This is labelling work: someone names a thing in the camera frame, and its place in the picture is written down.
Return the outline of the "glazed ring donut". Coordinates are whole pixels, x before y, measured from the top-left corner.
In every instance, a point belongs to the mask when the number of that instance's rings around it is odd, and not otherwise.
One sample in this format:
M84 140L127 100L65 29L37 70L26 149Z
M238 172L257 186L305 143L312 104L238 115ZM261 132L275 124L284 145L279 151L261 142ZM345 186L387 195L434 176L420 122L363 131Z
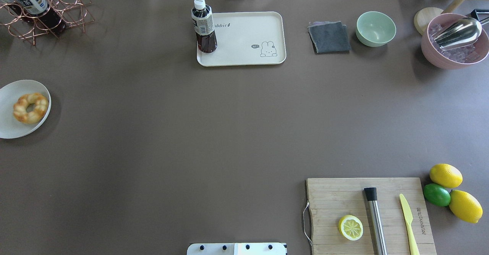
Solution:
M46 115L48 106L48 99L41 93L24 94L13 105L13 116L21 123L37 123Z

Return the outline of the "white round plate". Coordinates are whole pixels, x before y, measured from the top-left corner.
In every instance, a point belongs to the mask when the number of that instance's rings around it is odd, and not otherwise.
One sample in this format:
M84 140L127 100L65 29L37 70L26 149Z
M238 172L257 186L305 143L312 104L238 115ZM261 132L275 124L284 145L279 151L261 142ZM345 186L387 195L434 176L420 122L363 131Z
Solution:
M13 106L24 94L40 93L47 98L49 105L44 117L38 123L26 124L17 121L13 115ZM13 139L26 136L39 128L47 119L51 110L51 95L40 82L24 79L9 83L0 90L0 137Z

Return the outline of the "cream rabbit tray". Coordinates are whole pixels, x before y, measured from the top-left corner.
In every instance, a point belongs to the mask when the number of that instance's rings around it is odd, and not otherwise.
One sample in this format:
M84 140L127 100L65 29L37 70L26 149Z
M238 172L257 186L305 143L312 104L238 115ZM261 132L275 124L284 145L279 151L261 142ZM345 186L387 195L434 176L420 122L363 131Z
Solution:
M274 11L214 13L218 48L197 50L202 66L277 65L287 57L283 19Z

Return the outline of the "dark tea bottle on tray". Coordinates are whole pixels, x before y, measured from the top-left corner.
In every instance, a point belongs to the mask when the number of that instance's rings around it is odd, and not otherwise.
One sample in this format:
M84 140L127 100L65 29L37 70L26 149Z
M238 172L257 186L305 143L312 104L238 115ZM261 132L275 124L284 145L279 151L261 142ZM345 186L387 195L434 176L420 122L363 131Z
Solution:
M191 18L197 36L198 49L203 53L213 53L217 49L218 43L211 6L208 6L205 0L194 0Z

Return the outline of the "wooden cutting board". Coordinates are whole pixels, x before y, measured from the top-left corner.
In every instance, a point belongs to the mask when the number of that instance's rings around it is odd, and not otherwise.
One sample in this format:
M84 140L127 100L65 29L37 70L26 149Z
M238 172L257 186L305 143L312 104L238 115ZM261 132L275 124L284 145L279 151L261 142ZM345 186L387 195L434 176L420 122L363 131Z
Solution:
M421 255L437 253L419 178L308 178L313 255L375 255L370 212L364 189L375 187L389 255L408 255L410 247L400 194L407 199L411 227ZM338 223L344 215L359 218L363 236L351 241L341 235Z

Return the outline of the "steel muddler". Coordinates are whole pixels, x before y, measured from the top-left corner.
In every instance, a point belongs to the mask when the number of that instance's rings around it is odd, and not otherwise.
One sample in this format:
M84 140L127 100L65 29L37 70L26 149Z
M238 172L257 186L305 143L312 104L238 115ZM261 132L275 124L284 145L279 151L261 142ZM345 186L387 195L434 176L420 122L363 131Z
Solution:
M367 187L364 188L364 192L367 199L372 222L372 230L374 233L374 248L377 255L387 255L387 245L384 237L384 229L381 223L381 214L377 199L377 188Z

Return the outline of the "half lemon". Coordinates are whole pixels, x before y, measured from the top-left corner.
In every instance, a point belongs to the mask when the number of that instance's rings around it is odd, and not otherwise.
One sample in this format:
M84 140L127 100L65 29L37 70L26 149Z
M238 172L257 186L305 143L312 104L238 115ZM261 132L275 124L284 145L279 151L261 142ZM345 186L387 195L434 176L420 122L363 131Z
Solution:
M340 234L351 241L356 241L363 236L363 224L359 218L353 215L344 215L338 222Z

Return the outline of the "green bowl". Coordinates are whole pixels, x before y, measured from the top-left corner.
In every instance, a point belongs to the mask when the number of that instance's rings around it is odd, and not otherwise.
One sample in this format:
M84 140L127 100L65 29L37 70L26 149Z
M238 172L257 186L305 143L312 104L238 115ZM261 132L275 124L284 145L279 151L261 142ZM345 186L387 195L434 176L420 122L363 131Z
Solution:
M397 33L393 20L378 11L361 14L356 22L356 37L369 47L380 47L390 42Z

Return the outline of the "yellow plastic knife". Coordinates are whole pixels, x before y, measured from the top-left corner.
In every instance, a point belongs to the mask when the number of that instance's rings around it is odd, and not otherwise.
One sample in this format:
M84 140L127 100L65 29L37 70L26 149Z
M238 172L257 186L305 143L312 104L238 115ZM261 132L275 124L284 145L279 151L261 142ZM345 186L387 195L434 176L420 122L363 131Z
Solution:
M409 244L409 250L411 255L420 255L419 248L417 245L417 241L414 236L414 232L412 229L412 221L413 221L413 215L411 212L411 208L409 206L409 203L405 196L403 194L399 194L399 199L402 207L402 213L403 217L405 219L405 226L406 226L406 232L408 236L408 244Z

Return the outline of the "green lime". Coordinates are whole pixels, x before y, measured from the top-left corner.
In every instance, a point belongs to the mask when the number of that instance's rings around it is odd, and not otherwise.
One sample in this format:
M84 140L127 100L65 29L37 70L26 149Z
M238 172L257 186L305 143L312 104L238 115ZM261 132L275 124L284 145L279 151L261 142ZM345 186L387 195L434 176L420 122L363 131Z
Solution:
M427 184L423 187L423 196L426 201L439 207L448 206L451 202L449 191L435 183Z

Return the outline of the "upper yellow lemon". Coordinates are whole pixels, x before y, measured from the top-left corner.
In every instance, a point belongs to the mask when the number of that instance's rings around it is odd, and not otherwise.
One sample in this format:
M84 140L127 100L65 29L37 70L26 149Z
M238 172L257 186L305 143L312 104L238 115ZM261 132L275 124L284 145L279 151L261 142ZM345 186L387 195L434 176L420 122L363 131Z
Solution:
M463 182L462 173L447 163L438 163L430 168L429 176L432 182L445 188L459 187Z

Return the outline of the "yellow lemon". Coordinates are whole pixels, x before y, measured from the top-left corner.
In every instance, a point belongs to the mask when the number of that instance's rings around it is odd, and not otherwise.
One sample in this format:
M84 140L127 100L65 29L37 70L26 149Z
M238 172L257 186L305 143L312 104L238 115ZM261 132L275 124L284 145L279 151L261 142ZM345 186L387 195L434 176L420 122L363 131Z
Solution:
M459 187L463 182L462 173L447 163L438 163L430 168L429 176L432 182L445 188Z
M476 224L483 215L479 201L466 191L452 190L449 208L459 219Z

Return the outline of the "pink bowl with ice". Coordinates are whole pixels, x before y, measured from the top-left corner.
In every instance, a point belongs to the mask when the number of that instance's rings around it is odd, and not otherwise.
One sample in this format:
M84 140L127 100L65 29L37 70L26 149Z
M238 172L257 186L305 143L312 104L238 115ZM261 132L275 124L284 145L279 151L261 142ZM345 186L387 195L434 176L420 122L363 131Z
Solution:
M446 13L433 18L424 31L421 38L421 51L428 62L442 69L461 69L477 63L483 62L488 56L488 34L483 29L478 40L473 44L474 52L470 53L463 62L457 62L449 57L445 57L434 43L431 35L434 34L434 27L440 25L447 28L457 20L465 18L463 15Z

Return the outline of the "metal scoop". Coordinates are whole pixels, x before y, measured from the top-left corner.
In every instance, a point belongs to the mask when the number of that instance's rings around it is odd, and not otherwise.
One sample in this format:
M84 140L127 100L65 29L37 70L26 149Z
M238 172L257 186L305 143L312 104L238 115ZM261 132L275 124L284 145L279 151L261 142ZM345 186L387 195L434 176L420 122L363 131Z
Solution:
M482 30L482 24L477 19L465 17L435 34L433 39L441 50L453 50L475 43Z

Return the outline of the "lower yellow lemon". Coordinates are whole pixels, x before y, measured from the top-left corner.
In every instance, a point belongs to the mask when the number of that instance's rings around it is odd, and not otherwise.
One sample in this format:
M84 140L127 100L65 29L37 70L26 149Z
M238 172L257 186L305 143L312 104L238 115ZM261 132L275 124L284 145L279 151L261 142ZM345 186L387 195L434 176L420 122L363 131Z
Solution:
M452 190L449 208L459 219L476 224L483 215L479 201L466 191Z

